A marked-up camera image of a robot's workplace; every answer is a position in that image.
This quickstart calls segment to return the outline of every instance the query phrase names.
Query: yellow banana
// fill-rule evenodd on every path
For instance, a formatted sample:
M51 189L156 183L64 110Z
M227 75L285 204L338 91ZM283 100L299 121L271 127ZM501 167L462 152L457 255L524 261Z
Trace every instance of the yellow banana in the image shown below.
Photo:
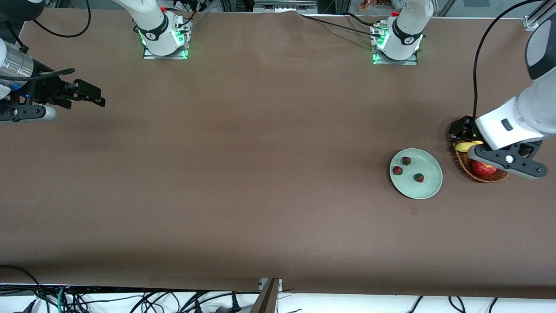
M455 150L458 152L467 152L472 146L477 145L476 143L459 143L455 146Z

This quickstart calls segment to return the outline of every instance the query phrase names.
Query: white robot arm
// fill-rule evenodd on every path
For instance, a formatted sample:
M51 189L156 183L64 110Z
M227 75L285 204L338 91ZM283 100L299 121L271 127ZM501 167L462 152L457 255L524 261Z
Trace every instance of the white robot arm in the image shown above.
M398 16L386 20L388 33L378 45L393 60L407 60L419 49L423 30L434 12L432 0L406 0L406 5Z
M501 107L477 118L452 123L453 138L476 135L486 141L469 150L469 157L528 179L544 177L548 169L533 160L543 139L556 134L556 14L531 35L525 50L531 86Z
M161 10L156 0L112 0L131 15L143 44L157 56L166 56L185 44L183 17Z
M185 44L183 18L165 12L156 0L113 1L133 17L143 44L153 55L170 55ZM9 26L10 21L31 21L42 13L44 3L44 0L0 0L0 22ZM62 81L61 74L43 78L46 72L53 69L34 60L26 49L0 39L0 124L54 120L56 109L45 104L65 109L71 108L71 101L105 105L99 88L82 80Z

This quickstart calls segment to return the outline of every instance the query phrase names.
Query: apple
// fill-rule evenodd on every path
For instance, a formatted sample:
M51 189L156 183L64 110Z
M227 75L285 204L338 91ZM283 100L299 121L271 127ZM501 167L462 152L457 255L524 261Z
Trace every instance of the apple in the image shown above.
M471 168L473 168L473 173L481 177L491 176L496 172L496 167L479 161L473 161Z

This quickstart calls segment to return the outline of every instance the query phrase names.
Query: plate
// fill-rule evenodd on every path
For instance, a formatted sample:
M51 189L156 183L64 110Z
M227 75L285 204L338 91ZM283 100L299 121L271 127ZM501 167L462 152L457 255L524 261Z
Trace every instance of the plate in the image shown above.
M404 165L403 157L410 157L411 164ZM394 175L393 169L399 166L404 170L402 175ZM427 199L434 196L442 186L442 169L440 164L427 151L409 148L398 152L390 162L390 179L394 186L405 196L413 199ZM415 174L425 177L422 183L413 179Z

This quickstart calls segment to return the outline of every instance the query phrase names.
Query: black band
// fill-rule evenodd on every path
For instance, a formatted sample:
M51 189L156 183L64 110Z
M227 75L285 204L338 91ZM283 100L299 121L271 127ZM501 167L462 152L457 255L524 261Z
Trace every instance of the black band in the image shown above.
M421 34L423 33L422 31L415 35L410 35L408 33L405 33L398 26L397 18L394 20L394 23L392 23L392 29L394 30L394 34L396 35L396 37L400 38L401 44L404 46L412 45L417 39L419 39L419 37L421 37Z
M160 24L160 26L158 26L157 28L154 28L152 30L144 30L143 28L137 26L137 28L139 28L139 31L143 34L144 38L150 41L158 40L158 37L168 29L168 16L166 14L162 15L164 16L164 21L162 21L162 24Z
M550 30L548 35L547 46L545 47L543 57L535 64L529 64L527 62L527 50L529 50L531 44L536 44L536 42L531 43L531 38L534 37L535 33L529 38L527 42L527 47L525 49L525 64L527 64L527 70L529 71L529 77L535 80L544 74L548 73L551 69L556 67L556 13L552 14L547 18L537 29L539 29L543 24L550 21Z

